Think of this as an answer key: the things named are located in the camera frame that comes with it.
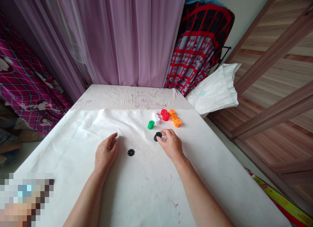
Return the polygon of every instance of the cabinet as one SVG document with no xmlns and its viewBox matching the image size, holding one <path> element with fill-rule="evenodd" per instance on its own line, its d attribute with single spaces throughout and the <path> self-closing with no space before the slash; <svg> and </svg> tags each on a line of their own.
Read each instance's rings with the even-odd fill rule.
<svg viewBox="0 0 313 227">
<path fill-rule="evenodd" d="M 226 63 L 239 105 L 208 117 L 313 216 L 313 0 L 268 0 Z"/>
</svg>

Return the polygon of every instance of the table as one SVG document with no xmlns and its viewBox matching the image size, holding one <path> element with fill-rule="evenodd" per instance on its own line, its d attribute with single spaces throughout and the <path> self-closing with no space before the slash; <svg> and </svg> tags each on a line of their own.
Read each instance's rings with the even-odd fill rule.
<svg viewBox="0 0 313 227">
<path fill-rule="evenodd" d="M 161 120 L 148 130 L 152 111 L 163 108 L 176 110 L 183 125 Z M 179 175 L 153 140 L 163 128 L 181 138 L 185 155 L 236 226 L 290 226 L 176 89 L 97 84 L 16 171 L 53 173 L 53 195 L 36 226 L 63 225 L 94 168 L 98 144 L 116 131 L 118 155 L 104 185 L 99 226 L 195 226 Z"/>
</svg>

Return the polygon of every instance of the left hand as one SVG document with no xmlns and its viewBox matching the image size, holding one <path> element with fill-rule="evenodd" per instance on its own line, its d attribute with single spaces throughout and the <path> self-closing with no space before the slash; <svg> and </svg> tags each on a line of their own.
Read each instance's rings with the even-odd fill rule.
<svg viewBox="0 0 313 227">
<path fill-rule="evenodd" d="M 95 171 L 106 173 L 113 164 L 117 155 L 118 147 L 117 140 L 115 140 L 111 146 L 115 137 L 117 137 L 117 132 L 113 133 L 99 144 L 96 151 Z"/>
</svg>

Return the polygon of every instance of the hand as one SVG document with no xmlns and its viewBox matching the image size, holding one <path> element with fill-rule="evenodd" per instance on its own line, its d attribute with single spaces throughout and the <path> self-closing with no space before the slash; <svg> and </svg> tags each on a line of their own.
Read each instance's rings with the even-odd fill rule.
<svg viewBox="0 0 313 227">
<path fill-rule="evenodd" d="M 117 155 L 118 147 L 118 140 L 116 140 L 115 137 L 117 137 L 117 132 L 113 133 L 99 144 L 96 151 L 95 171 L 106 173 L 113 164 Z"/>
<path fill-rule="evenodd" d="M 160 137 L 156 137 L 160 146 L 167 154 L 167 156 L 172 160 L 173 163 L 176 163 L 182 159 L 185 159 L 183 153 L 182 141 L 175 134 L 173 129 L 163 129 L 161 130 L 162 135 L 165 136 L 165 141 Z"/>
</svg>

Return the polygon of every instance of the floor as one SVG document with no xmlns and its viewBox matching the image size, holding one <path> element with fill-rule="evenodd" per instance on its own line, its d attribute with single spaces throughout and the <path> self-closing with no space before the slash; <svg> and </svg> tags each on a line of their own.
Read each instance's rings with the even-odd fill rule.
<svg viewBox="0 0 313 227">
<path fill-rule="evenodd" d="M 279 191 L 279 189 L 257 168 L 257 166 L 233 143 L 231 142 L 208 118 L 204 119 L 214 133 L 220 138 L 230 152 L 242 164 L 243 167 L 249 169 L 253 174 L 261 178 L 270 186 Z M 0 165 L 0 173 L 8 174 L 15 172 L 32 151 L 39 145 L 40 142 L 23 143 L 22 148 L 16 154 L 16 157 L 11 162 Z"/>
<path fill-rule="evenodd" d="M 243 167 L 249 169 L 254 175 L 280 192 L 280 190 L 266 177 L 266 175 L 264 175 L 264 173 L 261 172 L 261 170 L 231 140 L 229 140 L 225 134 L 222 133 L 217 126 L 215 126 L 214 123 L 212 123 L 207 117 L 204 120 Z"/>
</svg>

